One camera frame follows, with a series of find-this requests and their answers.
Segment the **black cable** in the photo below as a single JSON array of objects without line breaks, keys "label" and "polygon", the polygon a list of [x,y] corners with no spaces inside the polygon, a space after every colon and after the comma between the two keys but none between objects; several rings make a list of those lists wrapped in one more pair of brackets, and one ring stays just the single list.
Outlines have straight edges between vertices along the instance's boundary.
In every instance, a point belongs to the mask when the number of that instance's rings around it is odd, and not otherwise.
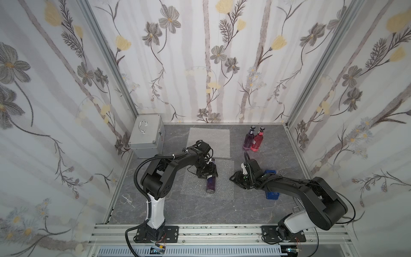
[{"label": "black cable", "polygon": [[316,229],[316,228],[314,228],[314,229],[315,229],[315,233],[317,234],[317,247],[315,248],[314,252],[313,252],[312,254],[308,255],[307,257],[311,257],[311,256],[313,256],[313,255],[314,255],[314,253],[316,253],[316,252],[317,252],[317,250],[318,250],[318,246],[320,245],[320,238],[318,237],[318,232],[317,232],[317,229]]},{"label": "black cable", "polygon": [[355,217],[356,217],[356,209],[355,209],[353,203],[352,203],[350,200],[348,200],[348,198],[345,197],[343,194],[341,194],[341,193],[339,193],[339,192],[337,192],[337,191],[335,191],[335,190],[332,190],[331,188],[326,188],[326,187],[324,187],[324,186],[321,186],[321,185],[318,185],[318,184],[315,184],[315,183],[308,183],[308,184],[316,185],[316,186],[325,188],[325,189],[327,189],[327,190],[333,191],[333,192],[341,195],[342,197],[344,197],[344,198],[351,204],[351,206],[353,207],[353,210],[354,210],[354,216],[353,216],[353,218],[350,219],[350,220],[347,221],[347,222],[336,222],[336,224],[347,224],[347,223],[350,223],[351,221],[353,221],[353,220],[355,219]]},{"label": "black cable", "polygon": [[269,242],[265,242],[265,243],[267,243],[267,244],[269,244],[269,245],[276,245],[276,244],[281,243],[282,241],[283,241],[283,240],[281,240],[280,242],[276,242],[276,243],[269,243]]},{"label": "black cable", "polygon": [[140,187],[138,179],[137,179],[137,174],[139,173],[140,169],[142,166],[144,166],[145,164],[147,164],[148,162],[151,162],[152,160],[157,160],[157,159],[175,159],[175,158],[180,158],[183,157],[184,155],[186,155],[187,153],[183,153],[181,155],[175,155],[175,156],[154,156],[151,158],[148,158],[147,160],[143,161],[136,169],[136,171],[134,172],[134,185],[136,186],[137,190],[144,195],[145,198],[147,198],[147,202],[148,202],[148,212],[147,212],[147,217],[148,219],[150,219],[151,217],[151,198],[148,196],[148,194],[146,192],[144,192],[144,190]]},{"label": "black cable", "polygon": [[135,227],[132,227],[132,228],[129,228],[129,229],[127,229],[126,232],[125,232],[125,235],[126,235],[126,243],[127,243],[128,247],[129,247],[131,253],[134,255],[134,257],[139,257],[139,256],[136,254],[136,252],[134,251],[133,247],[132,247],[131,244],[130,244],[130,240],[128,239],[128,232],[130,232],[130,231],[132,231],[132,230],[136,230],[136,229],[144,226],[145,224],[147,224],[147,222],[148,222],[148,220],[145,220],[142,224],[140,224],[140,225],[138,225],[138,226],[135,226]]}]

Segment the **metal box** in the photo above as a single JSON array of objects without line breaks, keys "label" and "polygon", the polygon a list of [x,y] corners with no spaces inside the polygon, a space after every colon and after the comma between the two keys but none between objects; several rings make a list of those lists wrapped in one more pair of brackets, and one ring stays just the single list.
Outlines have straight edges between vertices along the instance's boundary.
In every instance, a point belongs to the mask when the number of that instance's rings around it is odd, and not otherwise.
[{"label": "metal box", "polygon": [[159,114],[140,115],[136,119],[129,145],[138,158],[161,154],[164,143],[164,124]]}]

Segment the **floral wallpaper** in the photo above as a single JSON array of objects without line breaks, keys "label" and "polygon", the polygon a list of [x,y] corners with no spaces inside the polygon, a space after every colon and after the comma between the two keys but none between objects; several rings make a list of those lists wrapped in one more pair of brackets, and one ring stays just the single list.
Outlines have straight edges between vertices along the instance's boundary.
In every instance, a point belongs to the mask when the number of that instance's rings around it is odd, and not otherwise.
[{"label": "floral wallpaper", "polygon": [[89,3],[139,113],[284,123],[350,1]]},{"label": "floral wallpaper", "polygon": [[289,124],[313,175],[353,202],[346,227],[362,256],[411,254],[410,41],[410,2],[365,1]]},{"label": "floral wallpaper", "polygon": [[0,248],[80,256],[134,118],[76,2],[0,3]]}]

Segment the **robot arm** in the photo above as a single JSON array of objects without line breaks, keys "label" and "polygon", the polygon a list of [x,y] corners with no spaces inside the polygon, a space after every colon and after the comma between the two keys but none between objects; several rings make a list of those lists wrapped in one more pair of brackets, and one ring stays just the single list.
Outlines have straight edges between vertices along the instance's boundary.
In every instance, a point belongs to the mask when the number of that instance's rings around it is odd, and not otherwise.
[{"label": "robot arm", "polygon": [[254,159],[246,158],[244,166],[247,176],[238,171],[230,178],[231,181],[246,189],[254,187],[291,195],[304,205],[305,210],[289,214],[278,223],[280,240],[290,240],[301,230],[312,227],[329,230],[348,211],[346,204],[333,190],[329,190],[331,187],[320,177],[300,180],[265,174]]},{"label": "robot arm", "polygon": [[157,241],[164,234],[164,198],[170,192],[178,170],[187,165],[194,165],[199,178],[218,176],[217,168],[211,162],[212,155],[208,153],[210,150],[212,149],[206,142],[198,140],[194,145],[183,149],[185,154],[178,157],[173,155],[174,158],[161,158],[161,155],[156,155],[160,158],[152,158],[141,178],[143,191],[150,199],[147,200],[147,217],[144,225],[146,239]]},{"label": "robot arm", "polygon": [[174,183],[175,174],[187,165],[197,168],[199,178],[216,172],[215,164],[210,162],[208,152],[211,147],[204,141],[198,140],[196,144],[185,149],[186,155],[178,159],[157,159],[151,161],[146,172],[141,178],[143,190],[153,196],[155,200],[164,198]]}]

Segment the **red bottle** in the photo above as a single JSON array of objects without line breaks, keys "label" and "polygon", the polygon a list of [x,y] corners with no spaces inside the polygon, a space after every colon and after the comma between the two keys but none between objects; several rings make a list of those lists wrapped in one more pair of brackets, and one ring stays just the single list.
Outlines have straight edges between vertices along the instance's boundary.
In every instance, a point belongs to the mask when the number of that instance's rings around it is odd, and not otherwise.
[{"label": "red bottle", "polygon": [[260,127],[260,131],[258,132],[258,135],[254,137],[253,144],[251,145],[251,150],[256,152],[260,148],[261,142],[263,141],[263,131],[265,130],[265,127]]}]

